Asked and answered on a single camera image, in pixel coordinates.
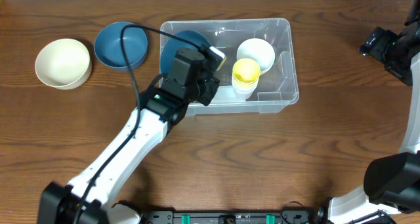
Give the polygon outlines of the cream cup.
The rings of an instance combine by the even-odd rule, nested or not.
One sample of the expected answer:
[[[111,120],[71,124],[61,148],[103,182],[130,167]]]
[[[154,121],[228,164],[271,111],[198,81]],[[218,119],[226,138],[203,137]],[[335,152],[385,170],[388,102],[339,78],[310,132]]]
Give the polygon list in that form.
[[[257,88],[257,84],[253,84],[253,85],[238,85],[238,84],[232,84],[234,89],[237,90],[241,90],[241,91],[250,91],[250,90],[255,90]]]

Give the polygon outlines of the yellow cup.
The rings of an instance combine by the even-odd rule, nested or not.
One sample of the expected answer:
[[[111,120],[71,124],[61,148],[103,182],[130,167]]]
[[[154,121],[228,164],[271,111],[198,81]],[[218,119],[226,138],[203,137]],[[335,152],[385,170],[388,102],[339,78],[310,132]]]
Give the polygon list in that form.
[[[232,68],[232,78],[237,84],[251,85],[259,80],[261,68],[250,58],[237,60]]]
[[[255,81],[252,82],[242,82],[236,78],[232,78],[232,85],[234,87],[243,89],[243,90],[248,90],[250,88],[254,88],[258,85],[259,80],[256,79]]]

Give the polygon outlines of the clear plastic storage bin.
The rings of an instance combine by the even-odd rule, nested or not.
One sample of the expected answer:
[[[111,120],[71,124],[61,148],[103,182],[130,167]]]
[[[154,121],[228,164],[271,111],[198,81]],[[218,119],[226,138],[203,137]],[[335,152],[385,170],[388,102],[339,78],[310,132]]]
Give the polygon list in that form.
[[[209,43],[226,55],[226,61],[215,76],[220,81],[215,98],[209,106],[198,102],[189,105],[187,115],[258,112],[278,113],[299,99],[299,88],[293,52],[290,23],[284,18],[257,18],[233,20],[167,21],[161,27],[159,71],[169,71],[165,59],[166,43],[178,49]],[[238,47],[251,38],[271,44],[275,61],[258,82],[256,90],[245,100],[237,98],[232,86],[232,67]]]

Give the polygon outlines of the white small bowl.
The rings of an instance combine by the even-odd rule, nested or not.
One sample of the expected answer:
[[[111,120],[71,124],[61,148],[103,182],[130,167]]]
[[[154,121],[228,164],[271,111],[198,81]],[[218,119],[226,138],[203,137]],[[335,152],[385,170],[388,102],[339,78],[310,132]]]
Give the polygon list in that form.
[[[238,47],[236,60],[242,58],[255,60],[262,71],[265,68],[273,66],[276,59],[276,53],[269,42],[259,38],[251,38],[242,42]]]

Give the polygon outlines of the cream large bowl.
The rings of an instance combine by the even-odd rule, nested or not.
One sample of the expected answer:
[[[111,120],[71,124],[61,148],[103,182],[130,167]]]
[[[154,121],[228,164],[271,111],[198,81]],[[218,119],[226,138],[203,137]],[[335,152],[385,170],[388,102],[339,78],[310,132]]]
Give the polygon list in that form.
[[[39,52],[35,60],[37,78],[49,87],[61,90],[83,85],[92,72],[88,48],[75,39],[57,39]]]

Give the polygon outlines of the light blue cup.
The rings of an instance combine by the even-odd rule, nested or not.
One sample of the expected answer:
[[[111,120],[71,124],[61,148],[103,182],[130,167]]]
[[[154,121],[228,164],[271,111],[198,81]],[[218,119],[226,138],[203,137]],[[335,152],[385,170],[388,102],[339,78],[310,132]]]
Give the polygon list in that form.
[[[236,86],[233,86],[234,89],[234,93],[237,97],[250,97],[254,90],[256,89],[256,87],[250,87],[250,88],[237,88]]]

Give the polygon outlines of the pink cup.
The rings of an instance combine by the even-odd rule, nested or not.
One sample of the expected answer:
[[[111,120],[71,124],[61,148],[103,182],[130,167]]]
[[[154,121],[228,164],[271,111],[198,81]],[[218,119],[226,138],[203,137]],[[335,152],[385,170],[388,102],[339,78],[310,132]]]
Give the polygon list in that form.
[[[254,90],[241,91],[241,90],[234,89],[235,98],[239,101],[246,101],[253,94],[253,92]]]

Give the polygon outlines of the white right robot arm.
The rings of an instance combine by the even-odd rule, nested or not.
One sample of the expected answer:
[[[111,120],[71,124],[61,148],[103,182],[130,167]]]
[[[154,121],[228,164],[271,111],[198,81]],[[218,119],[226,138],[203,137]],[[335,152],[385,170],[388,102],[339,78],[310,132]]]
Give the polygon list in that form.
[[[359,52],[411,87],[405,135],[396,153],[370,162],[362,185],[330,198],[312,223],[394,223],[394,215],[419,211],[419,0],[411,0],[399,34],[377,27]]]

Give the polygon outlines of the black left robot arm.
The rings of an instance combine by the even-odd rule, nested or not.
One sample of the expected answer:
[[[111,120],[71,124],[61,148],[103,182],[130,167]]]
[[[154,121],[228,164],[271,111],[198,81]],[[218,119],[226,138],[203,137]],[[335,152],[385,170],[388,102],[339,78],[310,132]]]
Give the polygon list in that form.
[[[99,157],[62,187],[42,192],[38,223],[142,223],[135,208],[116,202],[122,186],[156,145],[185,116],[188,105],[207,106],[219,87],[215,72],[226,55],[215,47],[179,48],[168,74],[139,93],[137,106]]]

